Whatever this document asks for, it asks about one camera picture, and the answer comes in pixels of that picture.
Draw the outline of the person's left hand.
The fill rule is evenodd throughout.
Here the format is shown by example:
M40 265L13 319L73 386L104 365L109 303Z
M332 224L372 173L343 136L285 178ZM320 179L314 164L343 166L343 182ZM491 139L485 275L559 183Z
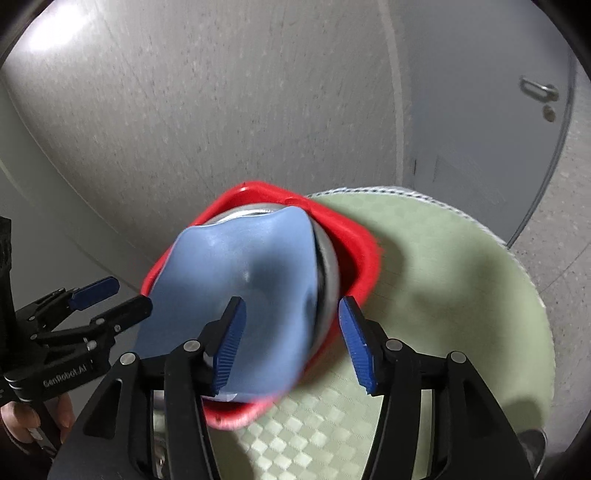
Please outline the person's left hand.
M75 422L73 406L68 394L62 394L57 398L54 413L61 431L61 442L64 442ZM29 430L39 428L41 424L37 411L29 405L17 402L2 406L1 418L9 434L21 443L32 443L34 439Z

